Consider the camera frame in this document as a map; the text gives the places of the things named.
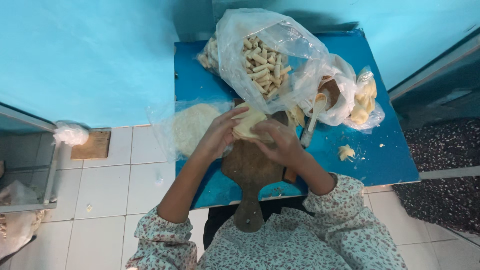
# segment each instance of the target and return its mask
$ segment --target plastic spoon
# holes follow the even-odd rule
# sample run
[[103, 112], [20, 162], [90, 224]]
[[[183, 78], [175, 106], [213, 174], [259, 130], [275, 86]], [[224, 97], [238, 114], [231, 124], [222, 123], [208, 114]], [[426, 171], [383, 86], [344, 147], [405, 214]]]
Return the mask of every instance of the plastic spoon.
[[312, 131], [313, 127], [315, 126], [315, 122], [317, 122], [317, 116], [320, 111], [325, 108], [327, 104], [327, 96], [325, 94], [317, 94], [315, 96], [315, 103], [313, 104], [313, 113], [312, 113], [312, 120], [310, 121], [310, 125], [308, 126], [308, 131]]

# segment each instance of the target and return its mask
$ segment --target dark patterned cloth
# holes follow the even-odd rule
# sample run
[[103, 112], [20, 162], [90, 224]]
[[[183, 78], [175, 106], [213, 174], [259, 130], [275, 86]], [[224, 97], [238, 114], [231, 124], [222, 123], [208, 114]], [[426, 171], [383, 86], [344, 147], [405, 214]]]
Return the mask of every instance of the dark patterned cloth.
[[[480, 165], [480, 119], [457, 119], [404, 135], [419, 172]], [[393, 190], [409, 216], [480, 234], [480, 176], [428, 179]]]

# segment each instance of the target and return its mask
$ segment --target wooden cutting board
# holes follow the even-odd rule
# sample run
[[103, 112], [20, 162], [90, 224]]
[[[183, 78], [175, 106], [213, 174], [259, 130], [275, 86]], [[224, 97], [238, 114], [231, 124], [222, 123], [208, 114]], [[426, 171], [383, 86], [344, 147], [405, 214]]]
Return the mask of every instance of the wooden cutting board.
[[[242, 103], [235, 99], [235, 105]], [[288, 124], [287, 115], [280, 111], [270, 118]], [[233, 150], [222, 159], [222, 173], [235, 181], [243, 192], [233, 216], [235, 226], [246, 233], [258, 231], [264, 223], [258, 203], [258, 192], [266, 185], [282, 181], [284, 167], [269, 160], [256, 144], [246, 140], [233, 143]]]

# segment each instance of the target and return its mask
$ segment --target floral shirt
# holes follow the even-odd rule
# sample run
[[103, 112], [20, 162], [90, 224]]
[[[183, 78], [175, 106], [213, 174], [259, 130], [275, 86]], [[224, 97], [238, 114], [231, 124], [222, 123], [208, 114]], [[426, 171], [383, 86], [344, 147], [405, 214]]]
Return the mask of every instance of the floral shirt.
[[197, 262], [190, 221], [171, 223], [152, 209], [138, 222], [137, 252], [127, 268], [157, 269], [406, 269], [390, 233], [363, 205], [363, 184], [335, 174], [329, 194], [309, 192], [303, 205], [272, 214], [260, 230], [239, 231], [233, 217]]

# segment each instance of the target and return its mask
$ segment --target plastic bag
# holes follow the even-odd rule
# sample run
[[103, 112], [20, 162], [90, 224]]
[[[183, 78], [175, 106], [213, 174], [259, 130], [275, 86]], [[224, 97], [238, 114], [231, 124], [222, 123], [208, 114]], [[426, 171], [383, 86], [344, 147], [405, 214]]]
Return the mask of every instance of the plastic bag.
[[[146, 108], [146, 112], [160, 150], [168, 162], [173, 162], [186, 160], [212, 120], [232, 108], [232, 101], [197, 98], [152, 105]], [[227, 146], [222, 156], [230, 153], [232, 149], [232, 145]]]
[[55, 143], [64, 142], [69, 146], [82, 145], [88, 140], [88, 131], [77, 124], [67, 124], [64, 122], [56, 122]]
[[[288, 56], [285, 61], [293, 68], [288, 83], [267, 100], [245, 71], [243, 39], [250, 36], [257, 36], [268, 47]], [[226, 10], [216, 25], [216, 39], [210, 39], [197, 59], [208, 70], [218, 72], [252, 107], [266, 114], [288, 110], [311, 96], [322, 76], [331, 70], [328, 50], [321, 41], [292, 18], [264, 9]]]
[[[0, 202], [3, 205], [27, 205], [37, 204], [38, 200], [33, 190], [15, 180], [2, 189]], [[4, 214], [5, 218], [0, 219], [0, 259], [28, 243], [44, 215], [44, 210]]]
[[[322, 89], [325, 83], [335, 80], [340, 93], [338, 94], [337, 102], [329, 108], [329, 93], [326, 91], [323, 92], [327, 96], [327, 105], [320, 111], [317, 120], [330, 126], [337, 126], [350, 115], [355, 105], [355, 92], [357, 90], [356, 75], [353, 67], [340, 56], [331, 53], [330, 58], [332, 62], [331, 73], [334, 75], [323, 80], [321, 84], [318, 85], [318, 89]], [[315, 99], [316, 94], [317, 91], [311, 94], [309, 98], [299, 102], [300, 108], [302, 108], [308, 117], [312, 116], [310, 110], [313, 108], [312, 101]]]
[[[375, 80], [373, 77], [373, 73], [370, 69], [370, 66], [364, 67], [360, 73], [358, 74], [357, 78], [357, 91], [355, 95], [362, 95], [365, 94], [365, 86], [371, 81]], [[344, 121], [343, 124], [356, 129], [365, 134], [372, 134], [372, 128], [376, 126], [380, 126], [380, 123], [384, 120], [385, 113], [380, 104], [375, 102], [375, 108], [372, 112], [368, 115], [368, 120], [365, 123], [357, 124], [352, 121], [351, 116], [348, 116]]]
[[380, 104], [375, 103], [375, 109], [368, 115], [367, 122], [363, 124], [357, 124], [352, 122], [350, 116], [348, 116], [343, 123], [353, 129], [356, 129], [365, 134], [372, 134], [372, 128], [380, 126], [380, 123], [384, 120], [385, 113]]

